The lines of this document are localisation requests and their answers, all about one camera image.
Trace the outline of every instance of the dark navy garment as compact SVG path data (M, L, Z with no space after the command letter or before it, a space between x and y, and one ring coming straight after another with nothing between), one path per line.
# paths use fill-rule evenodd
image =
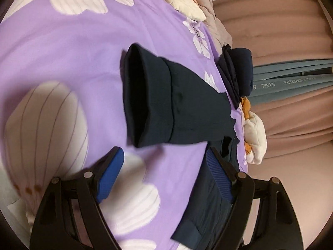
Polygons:
M132 44L125 56L124 109L135 147L236 137L226 93L218 93L188 68L138 44Z
M248 49L231 49L229 45L222 50L216 66L232 104L237 109L240 98L249 96L253 89L252 54Z
M234 64L239 95L248 97L253 89L252 53L246 48L235 48L228 51Z
M193 250L211 249L231 211L204 158L189 204L171 239Z

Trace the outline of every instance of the purple floral bedsheet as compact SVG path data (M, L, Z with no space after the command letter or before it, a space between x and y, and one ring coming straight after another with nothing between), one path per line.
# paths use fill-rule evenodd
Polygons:
M217 91L226 91L205 25L186 18L164 0L15 0L0 24L1 157L12 179L15 175L15 185L25 185L26 152L10 157L5 148L6 122L34 87L48 81L64 84L77 95L86 117L89 143L84 139L84 166L113 146L125 151L119 184L130 176L130 185L124 182L123 187L131 190L117 204L116 198L101 204L117 241L124 250L181 249L170 237L187 206L206 143L142 149L128 145L121 60L134 42L190 68ZM241 113L233 109L231 116L237 121L240 169L247 171ZM33 194L23 191L21 196L29 200ZM129 213L131 208L137 210Z

